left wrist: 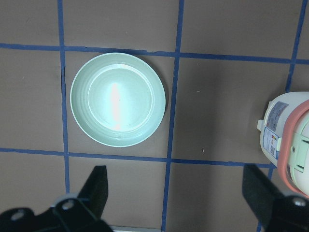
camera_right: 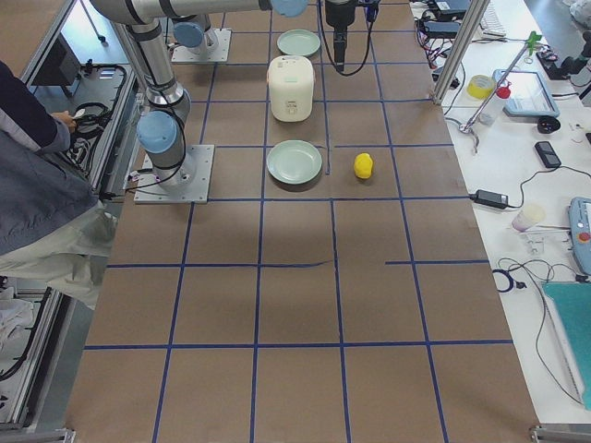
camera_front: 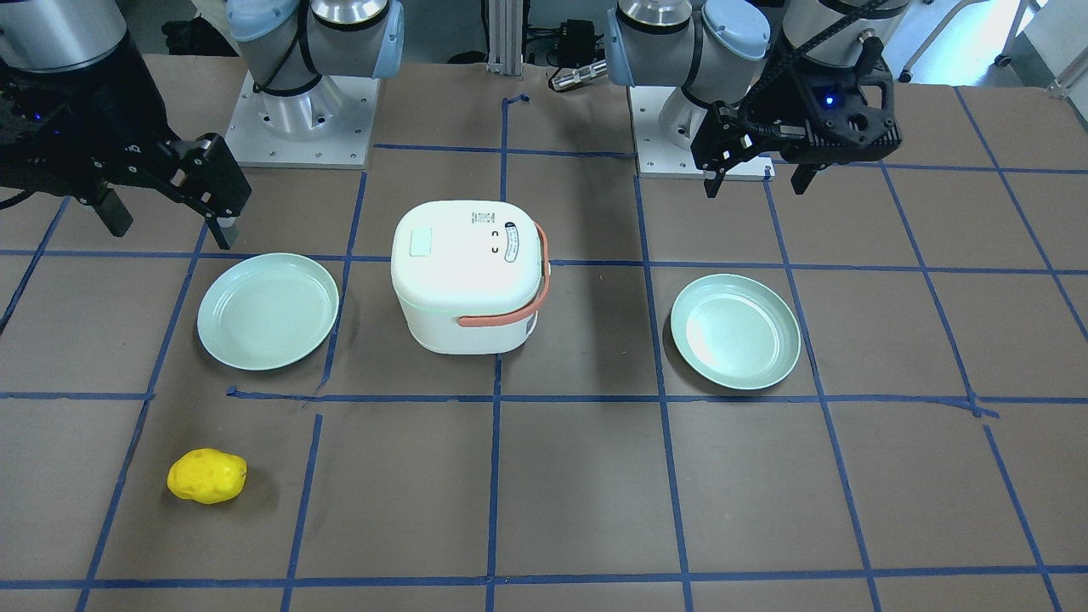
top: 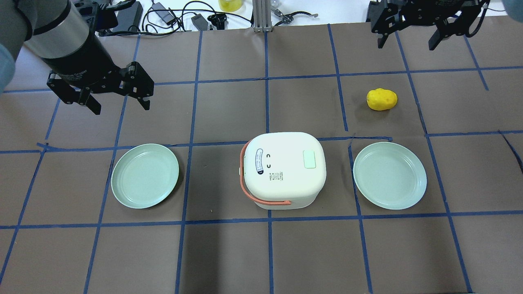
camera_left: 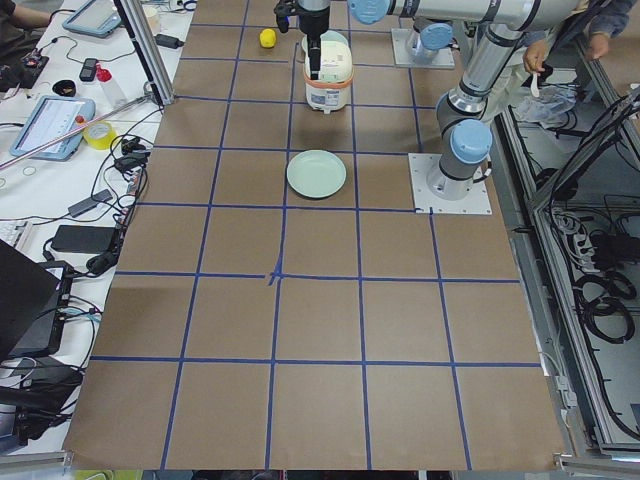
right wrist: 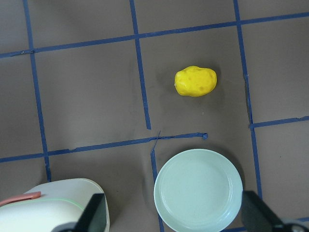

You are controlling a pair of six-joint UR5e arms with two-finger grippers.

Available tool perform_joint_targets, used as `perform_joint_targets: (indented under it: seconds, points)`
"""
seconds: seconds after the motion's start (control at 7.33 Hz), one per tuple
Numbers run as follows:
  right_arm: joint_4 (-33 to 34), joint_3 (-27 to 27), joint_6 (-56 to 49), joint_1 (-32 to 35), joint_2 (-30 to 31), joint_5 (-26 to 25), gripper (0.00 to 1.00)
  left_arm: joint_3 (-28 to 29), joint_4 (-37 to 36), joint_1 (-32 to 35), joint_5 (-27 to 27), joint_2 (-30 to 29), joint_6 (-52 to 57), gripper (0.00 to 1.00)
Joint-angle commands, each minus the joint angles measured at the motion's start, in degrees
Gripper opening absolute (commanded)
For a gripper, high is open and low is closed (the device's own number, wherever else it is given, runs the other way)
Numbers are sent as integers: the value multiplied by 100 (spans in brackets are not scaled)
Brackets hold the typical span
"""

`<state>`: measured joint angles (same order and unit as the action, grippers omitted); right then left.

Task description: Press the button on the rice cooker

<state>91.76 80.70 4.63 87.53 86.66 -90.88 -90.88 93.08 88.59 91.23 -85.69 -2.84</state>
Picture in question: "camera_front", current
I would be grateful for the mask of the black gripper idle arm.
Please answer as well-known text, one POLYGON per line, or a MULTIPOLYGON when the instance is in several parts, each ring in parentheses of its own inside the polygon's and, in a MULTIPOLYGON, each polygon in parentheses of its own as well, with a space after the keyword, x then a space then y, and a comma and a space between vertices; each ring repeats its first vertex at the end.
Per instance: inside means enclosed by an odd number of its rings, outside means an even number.
POLYGON ((851 65, 828 66, 799 57, 779 70, 793 50, 784 37, 774 42, 762 71, 772 81, 750 90, 754 99, 746 115, 722 101, 707 110, 691 144, 707 198, 717 197, 727 171, 762 152, 777 152, 796 164, 791 187, 800 196, 825 167, 878 162, 901 147, 894 79, 879 37, 860 42, 860 57, 851 65))

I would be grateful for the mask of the idle robot arm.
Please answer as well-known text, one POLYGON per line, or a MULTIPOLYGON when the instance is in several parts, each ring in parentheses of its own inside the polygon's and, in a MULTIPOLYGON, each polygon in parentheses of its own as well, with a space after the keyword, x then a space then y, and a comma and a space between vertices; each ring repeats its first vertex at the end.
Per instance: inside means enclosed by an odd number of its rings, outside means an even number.
POLYGON ((833 164, 901 147, 887 39, 905 1, 789 1, 781 28, 747 1, 619 1, 605 61, 619 86, 669 87, 664 128, 715 197, 755 156, 794 166, 801 195, 833 164))

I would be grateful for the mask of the black gripper pressing arm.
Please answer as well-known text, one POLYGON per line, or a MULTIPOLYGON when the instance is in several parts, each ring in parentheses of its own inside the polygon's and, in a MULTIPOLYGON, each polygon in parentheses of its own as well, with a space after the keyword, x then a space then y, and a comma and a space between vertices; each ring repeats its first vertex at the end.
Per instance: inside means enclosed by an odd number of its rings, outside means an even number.
POLYGON ((222 136, 185 140, 129 38, 102 59, 62 72, 3 65, 3 208, 32 194, 92 207, 115 237, 133 217, 114 186, 154 189, 211 220, 218 247, 236 241, 236 217, 252 189, 222 136))

